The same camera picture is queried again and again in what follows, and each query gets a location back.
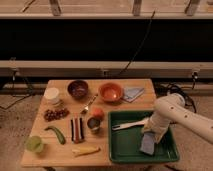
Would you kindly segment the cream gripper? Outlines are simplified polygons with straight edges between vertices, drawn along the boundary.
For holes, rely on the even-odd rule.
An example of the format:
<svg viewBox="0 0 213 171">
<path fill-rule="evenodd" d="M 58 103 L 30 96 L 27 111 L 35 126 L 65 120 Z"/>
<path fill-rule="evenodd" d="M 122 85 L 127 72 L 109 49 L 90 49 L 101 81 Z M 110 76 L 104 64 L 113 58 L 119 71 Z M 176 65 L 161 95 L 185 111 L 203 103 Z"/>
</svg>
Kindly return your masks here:
<svg viewBox="0 0 213 171">
<path fill-rule="evenodd" d="M 166 117 L 161 116 L 157 112 L 154 112 L 145 123 L 142 128 L 142 132 L 153 132 L 154 140 L 159 143 L 163 138 L 164 134 L 167 132 L 169 127 L 169 120 Z"/>
</svg>

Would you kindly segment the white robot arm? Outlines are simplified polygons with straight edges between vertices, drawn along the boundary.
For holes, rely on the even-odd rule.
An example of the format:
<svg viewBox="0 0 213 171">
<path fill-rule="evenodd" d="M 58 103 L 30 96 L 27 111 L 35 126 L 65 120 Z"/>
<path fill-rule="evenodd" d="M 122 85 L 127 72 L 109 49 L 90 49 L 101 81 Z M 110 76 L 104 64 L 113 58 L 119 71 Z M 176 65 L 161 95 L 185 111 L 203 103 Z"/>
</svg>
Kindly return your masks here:
<svg viewBox="0 0 213 171">
<path fill-rule="evenodd" d="M 213 120 L 189 111 L 184 105 L 185 99 L 177 93 L 156 99 L 154 112 L 148 118 L 142 132 L 153 132 L 155 142 L 159 143 L 170 123 L 175 121 L 213 144 Z"/>
</svg>

